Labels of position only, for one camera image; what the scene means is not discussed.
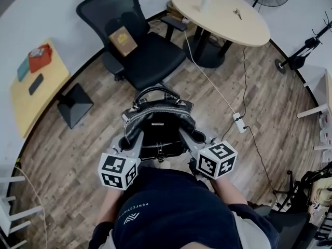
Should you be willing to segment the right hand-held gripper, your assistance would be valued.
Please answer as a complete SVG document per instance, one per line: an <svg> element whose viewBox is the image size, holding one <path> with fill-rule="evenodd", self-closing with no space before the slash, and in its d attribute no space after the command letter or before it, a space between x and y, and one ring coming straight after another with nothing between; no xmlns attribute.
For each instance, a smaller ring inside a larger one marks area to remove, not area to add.
<svg viewBox="0 0 332 249"><path fill-rule="evenodd" d="M218 179L233 170L238 152L227 141L207 145L204 133L194 131L190 134L182 128L179 129L179 136L192 156L189 166L194 174Z"/></svg>

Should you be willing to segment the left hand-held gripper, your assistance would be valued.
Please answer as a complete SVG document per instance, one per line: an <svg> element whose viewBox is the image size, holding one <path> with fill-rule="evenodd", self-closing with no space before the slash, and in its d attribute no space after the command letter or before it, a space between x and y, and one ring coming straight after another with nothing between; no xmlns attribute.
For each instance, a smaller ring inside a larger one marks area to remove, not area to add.
<svg viewBox="0 0 332 249"><path fill-rule="evenodd" d="M116 136L111 142L110 149L102 153L98 175L103 186L127 190L138 175L144 132L140 132L128 150L120 147L123 138L122 135Z"/></svg>

